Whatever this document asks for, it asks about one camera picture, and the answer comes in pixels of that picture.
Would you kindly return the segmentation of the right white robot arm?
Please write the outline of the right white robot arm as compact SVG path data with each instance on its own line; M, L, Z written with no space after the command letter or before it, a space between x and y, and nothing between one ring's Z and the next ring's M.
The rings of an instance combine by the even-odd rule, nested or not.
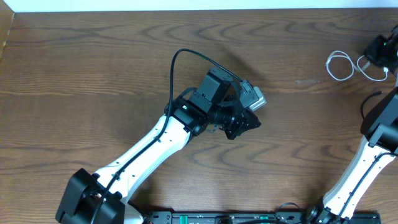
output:
M353 62L353 71L364 73L373 64L385 75L396 75L397 29L393 28L389 37L378 35L362 56L367 62ZM397 88L361 116L363 136L357 153L337 184L302 217L302 223L351 223L358 202L373 180L397 159Z

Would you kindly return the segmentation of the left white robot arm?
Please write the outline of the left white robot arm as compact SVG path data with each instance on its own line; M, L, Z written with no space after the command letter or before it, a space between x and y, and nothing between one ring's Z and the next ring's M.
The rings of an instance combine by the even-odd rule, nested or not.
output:
M55 215L59 223L143 223L129 200L143 181L175 152L212 124L234 140L261 125L256 110L266 99L248 80L236 81L209 69L198 88L190 87L165 107L156 125L121 157L90 174L74 173Z

